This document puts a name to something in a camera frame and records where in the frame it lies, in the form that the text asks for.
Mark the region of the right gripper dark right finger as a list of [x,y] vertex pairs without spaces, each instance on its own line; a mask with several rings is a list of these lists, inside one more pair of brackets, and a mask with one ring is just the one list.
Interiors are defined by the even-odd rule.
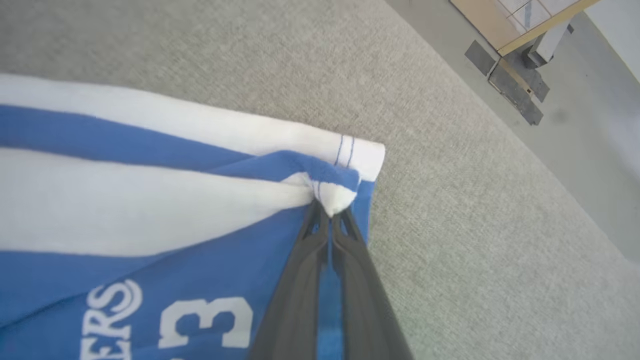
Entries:
[[331,219],[341,283],[343,360],[414,360],[350,208]]

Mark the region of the large black floor tape patch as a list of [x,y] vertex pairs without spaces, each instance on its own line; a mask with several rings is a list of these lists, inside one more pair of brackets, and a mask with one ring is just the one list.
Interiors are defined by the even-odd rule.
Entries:
[[500,58],[487,75],[487,82],[507,100],[531,126],[538,126],[544,117],[539,104],[550,92],[540,73],[526,68],[515,58]]

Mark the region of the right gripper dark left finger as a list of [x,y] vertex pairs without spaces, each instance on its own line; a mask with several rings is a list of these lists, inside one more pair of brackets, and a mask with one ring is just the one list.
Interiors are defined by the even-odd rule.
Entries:
[[313,200],[288,256],[247,360],[317,360],[319,286],[330,219]]

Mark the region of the lemon print partition screen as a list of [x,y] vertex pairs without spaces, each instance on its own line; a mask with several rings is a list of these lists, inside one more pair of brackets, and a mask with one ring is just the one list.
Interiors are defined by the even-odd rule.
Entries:
[[450,0],[501,55],[515,51],[601,0]]

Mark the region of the grey metal stand foot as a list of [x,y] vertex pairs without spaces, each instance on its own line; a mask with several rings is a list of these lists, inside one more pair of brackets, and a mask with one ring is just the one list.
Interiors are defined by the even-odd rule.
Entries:
[[534,43],[526,48],[521,59],[528,69],[541,68],[548,64],[554,57],[554,53],[566,32],[572,34],[574,28],[570,24],[571,19],[547,30],[535,39]]

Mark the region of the blue Lakers basketball shorts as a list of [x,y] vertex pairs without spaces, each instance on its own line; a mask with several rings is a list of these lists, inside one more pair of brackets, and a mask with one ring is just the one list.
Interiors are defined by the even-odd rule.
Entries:
[[344,359],[332,217],[368,243],[378,142],[139,89],[0,73],[0,360],[247,360],[304,217],[317,358]]

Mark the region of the small black floor tape patch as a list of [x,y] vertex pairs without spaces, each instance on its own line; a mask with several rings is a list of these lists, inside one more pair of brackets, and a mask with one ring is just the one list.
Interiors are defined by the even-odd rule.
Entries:
[[494,57],[477,40],[469,45],[464,53],[466,59],[482,73],[485,78],[489,78],[499,64],[500,57]]

